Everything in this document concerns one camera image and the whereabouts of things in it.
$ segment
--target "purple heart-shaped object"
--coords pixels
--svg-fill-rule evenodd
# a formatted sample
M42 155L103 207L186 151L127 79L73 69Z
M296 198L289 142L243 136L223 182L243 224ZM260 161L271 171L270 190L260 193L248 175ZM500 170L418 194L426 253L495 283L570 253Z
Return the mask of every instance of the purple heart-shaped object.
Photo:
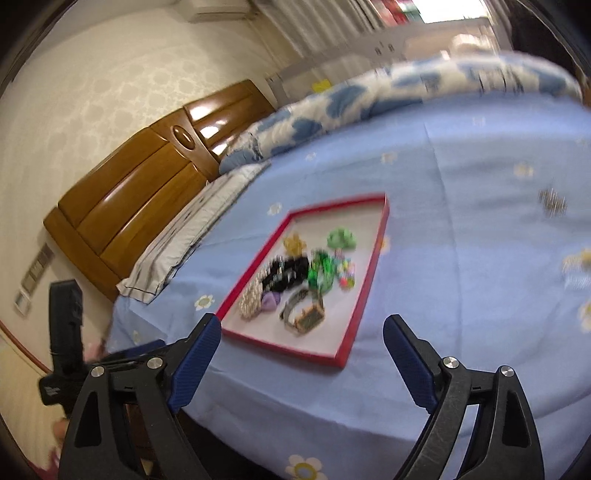
M261 310L263 312L272 312L277 310L277 306L281 301L281 294L276 291L266 292L261 299Z

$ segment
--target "blue bed sheet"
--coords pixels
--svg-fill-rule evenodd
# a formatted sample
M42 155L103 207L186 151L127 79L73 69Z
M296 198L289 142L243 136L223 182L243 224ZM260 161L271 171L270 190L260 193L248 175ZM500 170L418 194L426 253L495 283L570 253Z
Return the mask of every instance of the blue bed sheet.
M591 113L572 100L466 95L279 155L151 304L116 301L108 349L186 336L289 210L386 192L387 237L345 369L224 338L187 413L285 478L390 480L427 420L382 340L399 313L469 368L515 368L557 479L591 434L591 333L579 316L591 291L567 288L561 272L566 255L591 247L590 132ZM566 198L564 216L544 214L548 187ZM470 409L444 479L474 418Z

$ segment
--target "metal bolt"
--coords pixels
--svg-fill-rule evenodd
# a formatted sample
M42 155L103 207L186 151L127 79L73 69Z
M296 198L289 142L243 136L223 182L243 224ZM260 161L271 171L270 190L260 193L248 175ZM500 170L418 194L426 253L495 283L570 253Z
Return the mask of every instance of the metal bolt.
M93 368L93 369L90 371L90 374L91 374L93 377L100 377L100 376L102 376L102 374L104 374L104 373L105 373L105 367L102 367L102 366L100 366L100 365L99 365L98 367L94 367L94 368Z
M506 377L512 377L513 375L515 375L515 370L513 370L511 367L507 365L503 365L501 367L501 373Z
M457 368L460 365L460 362L457 361L457 358L447 356L443 359L443 365L445 365L448 368Z
M148 360L148 368L156 370L162 366L162 359L159 356L154 356Z

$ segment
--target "patterned wallpaper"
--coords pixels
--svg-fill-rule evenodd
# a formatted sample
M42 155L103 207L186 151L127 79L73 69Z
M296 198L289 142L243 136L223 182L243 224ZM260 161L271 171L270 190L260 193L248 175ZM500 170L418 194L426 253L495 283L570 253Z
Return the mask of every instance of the patterned wallpaper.
M245 20L189 24L170 7L136 12L45 48L0 98L0 319L47 365L49 282L79 280L85 341L105 331L111 304L56 252L28 316L14 310L46 241L43 218L102 158L183 103L245 78L270 97L265 76L293 53L277 51L268 25L258 30Z

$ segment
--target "wooden headboard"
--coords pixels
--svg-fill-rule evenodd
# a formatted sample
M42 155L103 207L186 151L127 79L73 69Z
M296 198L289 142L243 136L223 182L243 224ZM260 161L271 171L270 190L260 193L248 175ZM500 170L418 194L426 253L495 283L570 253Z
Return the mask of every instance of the wooden headboard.
M44 224L107 298L207 181L228 144L274 111L250 80L186 104L137 132L58 202Z

